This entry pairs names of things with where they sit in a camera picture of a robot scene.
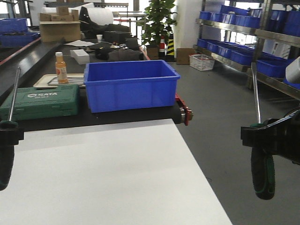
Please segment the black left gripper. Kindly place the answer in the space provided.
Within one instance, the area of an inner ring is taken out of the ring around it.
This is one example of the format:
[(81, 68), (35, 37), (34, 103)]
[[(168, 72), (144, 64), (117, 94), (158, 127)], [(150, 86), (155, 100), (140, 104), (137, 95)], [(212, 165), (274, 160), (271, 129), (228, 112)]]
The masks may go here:
[(15, 146), (24, 139), (24, 130), (22, 128), (0, 129), (0, 146)]

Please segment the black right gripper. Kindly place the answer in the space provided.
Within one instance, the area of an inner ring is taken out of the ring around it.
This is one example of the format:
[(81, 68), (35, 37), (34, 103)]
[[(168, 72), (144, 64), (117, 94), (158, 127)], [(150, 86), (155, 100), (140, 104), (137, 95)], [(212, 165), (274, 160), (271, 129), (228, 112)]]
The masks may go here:
[(242, 144), (300, 163), (300, 116), (289, 114), (266, 120), (262, 125), (241, 127)]

